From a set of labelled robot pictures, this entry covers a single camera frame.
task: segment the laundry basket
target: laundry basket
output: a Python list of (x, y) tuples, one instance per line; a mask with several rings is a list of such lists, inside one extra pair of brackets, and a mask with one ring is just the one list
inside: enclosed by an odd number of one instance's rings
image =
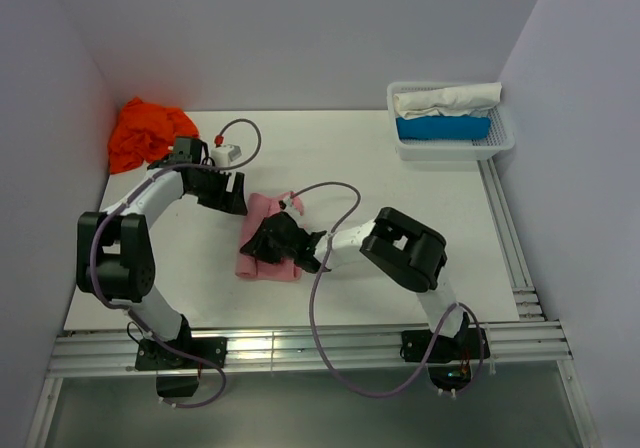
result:
[(480, 140), (401, 140), (396, 126), (396, 110), (393, 95), (410, 91), (427, 91), (468, 83), (394, 82), (387, 87), (389, 124), (396, 142), (396, 151), (407, 161), (473, 161), (488, 160), (500, 151), (510, 150), (515, 145), (513, 132), (502, 123), (496, 108), (489, 110), (491, 129), (486, 138)]

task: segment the blue towel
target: blue towel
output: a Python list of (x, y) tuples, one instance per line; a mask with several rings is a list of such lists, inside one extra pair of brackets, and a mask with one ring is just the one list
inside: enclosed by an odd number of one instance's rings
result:
[(401, 140), (479, 140), (489, 134), (491, 120), (473, 116), (422, 116), (411, 120), (398, 117), (396, 126)]

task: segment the pink cloth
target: pink cloth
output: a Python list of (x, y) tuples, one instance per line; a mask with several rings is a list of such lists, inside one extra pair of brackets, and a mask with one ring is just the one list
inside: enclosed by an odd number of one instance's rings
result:
[[(280, 196), (271, 198), (261, 195), (260, 193), (252, 193), (247, 203), (247, 216), (242, 223), (240, 231), (240, 246), (255, 235), (260, 227), (262, 220), (279, 213), (281, 211), (279, 200), (291, 196), (292, 192), (283, 193)], [(294, 198), (293, 206), (303, 213), (304, 208), (299, 198)], [(263, 261), (257, 261), (254, 257), (243, 255), (238, 252), (236, 259), (236, 276), (245, 280), (272, 280), (272, 281), (296, 281), (300, 279), (302, 271), (292, 260), (284, 260), (277, 265), (271, 265)]]

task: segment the folded white cloth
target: folded white cloth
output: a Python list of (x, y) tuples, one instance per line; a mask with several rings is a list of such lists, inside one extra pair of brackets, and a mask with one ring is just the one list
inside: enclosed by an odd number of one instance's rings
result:
[(451, 86), (393, 95), (396, 113), (405, 120), (421, 116), (486, 116), (500, 102), (502, 83)]

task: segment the white table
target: white table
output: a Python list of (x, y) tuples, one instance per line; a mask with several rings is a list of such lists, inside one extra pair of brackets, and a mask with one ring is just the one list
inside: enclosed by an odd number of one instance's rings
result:
[[(450, 281), (460, 301), (483, 322), (518, 321), (512, 288), (476, 163), (408, 163), (394, 151), (386, 111), (188, 113), (209, 142), (228, 121), (246, 117), (263, 133), (258, 158), (242, 171), (245, 195), (277, 195), (312, 183), (339, 180), (362, 193), (348, 228), (393, 206), (442, 233)], [(236, 125), (226, 140), (248, 155), (253, 130)], [(142, 179), (144, 168), (111, 176), (102, 207)], [(303, 195), (309, 229), (328, 229), (351, 205), (338, 187)], [(312, 276), (295, 283), (244, 281), (234, 275), (242, 218), (184, 197), (151, 230), (156, 284), (196, 328), (308, 326)], [(319, 324), (331, 326), (424, 323), (415, 294), (363, 261), (323, 276), (317, 298)], [(105, 309), (76, 289), (66, 330), (122, 329), (121, 312)]]

